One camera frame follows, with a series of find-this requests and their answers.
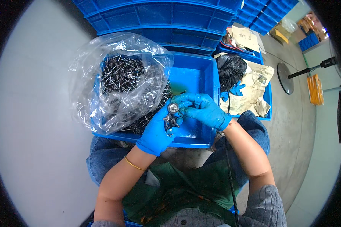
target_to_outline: person's right hand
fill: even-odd
[[[230,123],[232,116],[225,113],[207,94],[183,93],[172,98],[179,105],[181,117],[191,117],[203,124],[223,131]]]

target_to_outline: sleeve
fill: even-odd
[[[121,227],[120,225],[111,221],[95,221],[91,227]]]
[[[249,196],[241,226],[286,227],[282,199],[274,185],[264,185]]]

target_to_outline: denim jeans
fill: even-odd
[[[266,155],[268,155],[270,152],[269,136],[267,129],[259,119],[248,110],[241,114],[237,122],[263,148]],[[204,165],[226,158],[225,140],[226,138],[223,136],[216,142],[216,151],[206,160]],[[234,150],[229,143],[227,145],[230,165],[235,172],[237,183],[238,185],[244,185],[248,182],[248,177],[242,169]],[[90,155],[86,159],[87,169],[92,181],[97,186],[100,186],[105,174],[122,160],[129,151],[130,148],[121,148],[111,139],[94,136],[91,142]],[[142,175],[141,180],[144,180],[145,176],[146,173]]]

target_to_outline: green apron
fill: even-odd
[[[137,183],[123,199],[128,218],[144,226],[160,226],[176,212],[198,208],[212,213],[230,226],[235,216],[228,209],[233,206],[226,160],[181,172],[169,162],[151,165],[151,172],[160,187]],[[240,191],[235,175],[231,173],[235,196]]]

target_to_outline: white wall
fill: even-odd
[[[308,4],[304,1],[301,0],[296,4],[295,7],[289,13],[285,16],[288,19],[291,19],[294,22],[298,22],[300,19],[304,18],[307,13],[311,11],[310,7]]]
[[[303,52],[303,54],[308,62],[308,66],[313,67],[321,64],[323,60],[332,57],[333,48],[331,47],[329,39],[326,39],[318,43],[315,47]],[[341,85],[341,78],[334,65],[328,68],[318,68],[311,72],[311,74],[318,74],[323,90],[338,88]]]
[[[68,99],[69,61],[92,37],[67,10],[35,0],[0,58],[0,176],[30,227],[79,226],[95,208],[92,134],[73,122]]]
[[[324,92],[317,106],[316,137],[303,184],[288,212],[289,227],[309,226],[326,203],[340,169],[341,144],[337,134],[338,90]]]

